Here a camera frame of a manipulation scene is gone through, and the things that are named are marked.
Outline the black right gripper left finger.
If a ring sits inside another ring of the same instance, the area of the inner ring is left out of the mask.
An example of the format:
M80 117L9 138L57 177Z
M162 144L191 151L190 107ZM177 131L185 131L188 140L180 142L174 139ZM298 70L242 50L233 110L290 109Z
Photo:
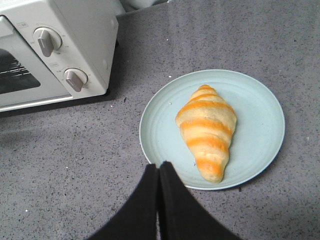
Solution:
M125 204L90 240L155 240L159 170L148 164Z

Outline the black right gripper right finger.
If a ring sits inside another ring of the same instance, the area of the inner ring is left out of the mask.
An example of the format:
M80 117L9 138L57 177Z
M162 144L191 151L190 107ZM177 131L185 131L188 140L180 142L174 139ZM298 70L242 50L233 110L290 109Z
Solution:
M215 220L187 190L171 162L159 168L160 236L163 240L238 240Z

